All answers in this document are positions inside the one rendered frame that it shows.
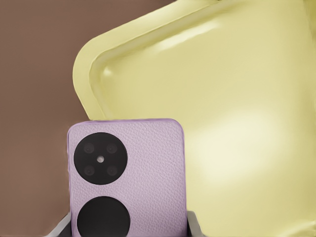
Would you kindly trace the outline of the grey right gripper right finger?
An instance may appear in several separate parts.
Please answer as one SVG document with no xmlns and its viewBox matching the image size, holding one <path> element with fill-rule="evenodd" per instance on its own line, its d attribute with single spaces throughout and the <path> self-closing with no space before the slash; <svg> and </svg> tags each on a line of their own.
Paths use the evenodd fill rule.
<svg viewBox="0 0 316 237">
<path fill-rule="evenodd" d="M 193 211 L 187 211 L 187 236 L 188 237 L 204 237 L 199 225 L 196 214 Z"/>
</svg>

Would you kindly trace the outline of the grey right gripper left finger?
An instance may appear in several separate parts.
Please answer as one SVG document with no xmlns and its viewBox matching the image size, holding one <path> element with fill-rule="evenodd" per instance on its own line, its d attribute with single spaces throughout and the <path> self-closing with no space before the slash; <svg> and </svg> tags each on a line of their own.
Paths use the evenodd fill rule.
<svg viewBox="0 0 316 237">
<path fill-rule="evenodd" d="M 57 224 L 47 237 L 72 237 L 70 212 Z"/>
</svg>

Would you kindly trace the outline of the lilac leather-backed smartphone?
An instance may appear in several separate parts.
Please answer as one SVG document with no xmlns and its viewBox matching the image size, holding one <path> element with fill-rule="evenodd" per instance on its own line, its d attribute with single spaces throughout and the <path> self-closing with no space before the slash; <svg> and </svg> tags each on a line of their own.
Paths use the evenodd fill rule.
<svg viewBox="0 0 316 237">
<path fill-rule="evenodd" d="M 88 121 L 68 131 L 73 237 L 185 237 L 184 132 L 173 119 Z"/>
</svg>

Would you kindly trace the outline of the pale yellow tray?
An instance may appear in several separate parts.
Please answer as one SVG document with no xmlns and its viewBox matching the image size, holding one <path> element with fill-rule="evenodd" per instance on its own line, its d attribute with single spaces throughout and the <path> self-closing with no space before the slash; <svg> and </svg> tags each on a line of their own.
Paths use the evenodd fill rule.
<svg viewBox="0 0 316 237">
<path fill-rule="evenodd" d="M 316 0 L 177 0 L 87 42 L 91 120 L 172 118 L 209 237 L 316 237 Z"/>
</svg>

